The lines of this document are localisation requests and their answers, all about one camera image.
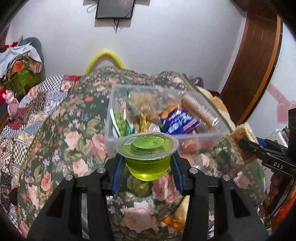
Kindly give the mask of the brown wooden door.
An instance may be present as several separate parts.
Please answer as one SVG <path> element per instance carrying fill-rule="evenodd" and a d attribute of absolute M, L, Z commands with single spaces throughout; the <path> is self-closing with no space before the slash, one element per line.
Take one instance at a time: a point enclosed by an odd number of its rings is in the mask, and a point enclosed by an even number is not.
<path fill-rule="evenodd" d="M 234 1 L 246 14 L 238 53 L 221 91 L 231 120 L 248 120 L 274 73 L 280 54 L 283 21 L 267 1 Z"/>

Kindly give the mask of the floral green bed quilt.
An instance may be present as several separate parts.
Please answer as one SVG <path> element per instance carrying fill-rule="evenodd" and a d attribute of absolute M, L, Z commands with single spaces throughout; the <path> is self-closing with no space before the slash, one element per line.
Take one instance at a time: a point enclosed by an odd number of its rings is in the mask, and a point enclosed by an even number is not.
<path fill-rule="evenodd" d="M 100 68 L 76 81 L 39 129 L 21 168 L 18 220 L 26 239 L 39 212 L 67 175 L 88 176 L 119 155 L 116 152 L 114 157 L 109 157 L 104 140 L 114 84 L 200 90 L 180 73 L 146 75 L 116 67 Z M 178 148 L 177 153 L 188 160 L 191 167 L 208 176 L 229 175 L 256 210 L 265 195 L 230 137 L 235 127 L 229 126 L 230 133 L 212 149 L 180 154 Z M 182 240 L 189 196 L 182 196 L 177 190 L 170 166 L 161 178 L 142 181 L 135 178 L 125 164 L 123 184 L 113 196 L 107 196 L 106 202 L 114 240 Z M 81 208 L 82 235 L 84 240 L 90 240 L 86 194 L 82 195 Z M 214 196 L 210 194 L 207 240 L 213 237 Z"/>

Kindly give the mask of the checkered patchwork quilt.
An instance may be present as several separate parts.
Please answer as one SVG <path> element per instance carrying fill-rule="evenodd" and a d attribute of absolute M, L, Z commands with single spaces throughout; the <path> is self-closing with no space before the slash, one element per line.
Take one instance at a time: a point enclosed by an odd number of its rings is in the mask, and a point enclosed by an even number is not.
<path fill-rule="evenodd" d="M 18 208 L 9 193 L 19 184 L 25 155 L 39 128 L 78 79 L 76 75 L 51 76 L 32 87 L 20 101 L 17 116 L 1 131 L 1 206 L 14 225 L 18 225 Z"/>

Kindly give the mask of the round biscuit roll packet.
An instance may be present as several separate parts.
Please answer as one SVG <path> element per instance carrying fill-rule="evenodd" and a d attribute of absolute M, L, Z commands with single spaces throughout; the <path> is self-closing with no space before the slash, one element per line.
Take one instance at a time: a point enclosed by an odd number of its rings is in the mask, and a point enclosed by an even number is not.
<path fill-rule="evenodd" d="M 183 94 L 180 104 L 187 109 L 192 116 L 202 120 L 209 130 L 218 124 L 219 119 L 215 117 L 213 111 L 192 95 Z"/>

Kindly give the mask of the pink plush toy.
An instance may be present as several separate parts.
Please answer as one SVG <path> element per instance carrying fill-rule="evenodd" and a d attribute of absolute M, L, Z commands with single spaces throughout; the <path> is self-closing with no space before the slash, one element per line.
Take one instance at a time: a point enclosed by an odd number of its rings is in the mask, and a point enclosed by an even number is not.
<path fill-rule="evenodd" d="M 3 93 L 3 98 L 7 104 L 8 114 L 13 118 L 17 114 L 19 101 L 15 98 L 11 90 L 6 90 L 6 92 Z"/>

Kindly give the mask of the yellow foam hoop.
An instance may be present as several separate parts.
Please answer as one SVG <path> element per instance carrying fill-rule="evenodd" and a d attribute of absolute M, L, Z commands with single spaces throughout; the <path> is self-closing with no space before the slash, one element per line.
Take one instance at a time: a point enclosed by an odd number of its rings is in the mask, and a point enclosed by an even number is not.
<path fill-rule="evenodd" d="M 111 51 L 110 49 L 103 49 L 89 62 L 84 71 L 84 74 L 89 74 L 104 61 L 110 62 L 117 68 L 125 69 L 125 65 L 113 51 Z"/>

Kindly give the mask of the wall mounted black monitor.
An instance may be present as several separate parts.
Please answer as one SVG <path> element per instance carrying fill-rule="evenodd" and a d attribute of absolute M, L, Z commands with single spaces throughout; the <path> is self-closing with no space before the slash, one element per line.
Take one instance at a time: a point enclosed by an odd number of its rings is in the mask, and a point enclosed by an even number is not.
<path fill-rule="evenodd" d="M 131 19 L 135 0 L 99 0 L 96 19 Z"/>

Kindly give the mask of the clear plastic storage box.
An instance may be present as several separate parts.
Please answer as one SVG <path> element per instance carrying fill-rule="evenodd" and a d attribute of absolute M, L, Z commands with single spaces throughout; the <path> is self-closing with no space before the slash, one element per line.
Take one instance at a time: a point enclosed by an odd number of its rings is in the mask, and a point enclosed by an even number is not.
<path fill-rule="evenodd" d="M 175 133 L 180 154 L 212 149 L 231 128 L 218 109 L 200 91 L 170 89 L 160 86 L 114 84 L 107 109 L 104 140 L 109 157 L 116 155 L 115 145 L 127 133 L 140 129 L 141 114 L 150 132 L 163 130 L 165 119 L 176 108 L 187 109 L 181 102 L 191 97 L 196 104 L 191 114 L 198 126 L 189 133 Z"/>

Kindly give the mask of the green jelly cup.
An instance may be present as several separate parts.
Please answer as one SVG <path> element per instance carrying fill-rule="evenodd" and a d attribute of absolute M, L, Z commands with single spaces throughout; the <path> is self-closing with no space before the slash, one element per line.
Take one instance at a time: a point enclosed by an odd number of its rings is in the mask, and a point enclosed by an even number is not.
<path fill-rule="evenodd" d="M 179 141 L 166 133 L 136 133 L 121 138 L 116 152 L 124 157 L 130 173 L 142 181 L 154 181 L 168 171 Z"/>

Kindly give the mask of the green pea snack packet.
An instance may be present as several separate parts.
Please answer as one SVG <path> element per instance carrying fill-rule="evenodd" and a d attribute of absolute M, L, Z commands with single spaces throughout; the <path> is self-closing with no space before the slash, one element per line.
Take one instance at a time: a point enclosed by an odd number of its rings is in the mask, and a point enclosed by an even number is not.
<path fill-rule="evenodd" d="M 135 133 L 133 123 L 124 117 L 124 113 L 113 110 L 113 116 L 114 121 L 112 122 L 112 125 L 119 137 L 125 137 Z"/>

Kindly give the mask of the bread bag green trim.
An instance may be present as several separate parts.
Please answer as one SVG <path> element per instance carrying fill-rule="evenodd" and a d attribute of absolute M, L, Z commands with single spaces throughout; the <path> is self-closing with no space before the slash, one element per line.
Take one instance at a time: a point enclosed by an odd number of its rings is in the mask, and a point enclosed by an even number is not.
<path fill-rule="evenodd" d="M 143 115 L 147 121 L 161 125 L 164 121 L 162 112 L 177 107 L 180 102 L 178 94 L 163 88 L 130 89 L 126 101 L 126 117 L 129 121 L 140 121 Z"/>

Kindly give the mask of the blue cookie snack bag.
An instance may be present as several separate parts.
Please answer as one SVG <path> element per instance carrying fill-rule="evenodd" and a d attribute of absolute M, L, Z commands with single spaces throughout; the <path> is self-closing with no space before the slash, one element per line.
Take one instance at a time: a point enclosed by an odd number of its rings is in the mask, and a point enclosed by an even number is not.
<path fill-rule="evenodd" d="M 182 106 L 170 106 L 159 114 L 163 133 L 169 135 L 183 135 L 199 127 L 202 122 L 191 116 Z"/>

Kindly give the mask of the brown cake clear packet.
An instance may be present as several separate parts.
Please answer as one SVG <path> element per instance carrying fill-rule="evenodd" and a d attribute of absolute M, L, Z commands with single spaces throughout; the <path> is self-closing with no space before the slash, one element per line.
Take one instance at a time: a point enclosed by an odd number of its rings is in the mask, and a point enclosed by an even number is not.
<path fill-rule="evenodd" d="M 243 123 L 237 126 L 230 134 L 230 137 L 234 141 L 244 165 L 247 165 L 257 159 L 252 151 L 248 151 L 248 148 L 251 148 L 252 144 L 255 144 L 255 146 L 256 144 L 259 144 L 248 123 Z"/>

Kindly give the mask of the pile of clothes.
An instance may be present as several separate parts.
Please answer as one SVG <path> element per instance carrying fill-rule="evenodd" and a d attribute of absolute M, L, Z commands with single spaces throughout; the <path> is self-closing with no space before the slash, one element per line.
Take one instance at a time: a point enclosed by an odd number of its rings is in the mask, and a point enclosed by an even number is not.
<path fill-rule="evenodd" d="M 35 37 L 19 39 L 1 48 L 1 87 L 19 98 L 41 82 L 44 56 Z"/>

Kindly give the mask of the yellow mixed nuts packet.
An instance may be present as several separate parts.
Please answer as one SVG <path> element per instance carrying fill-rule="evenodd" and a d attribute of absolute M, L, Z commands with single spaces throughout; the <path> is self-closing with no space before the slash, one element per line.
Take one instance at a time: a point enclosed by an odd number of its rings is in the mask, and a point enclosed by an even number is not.
<path fill-rule="evenodd" d="M 161 132 L 160 127 L 147 120 L 147 117 L 143 114 L 140 113 L 140 125 L 139 125 L 139 132 L 140 133 L 148 133 L 148 132 Z"/>

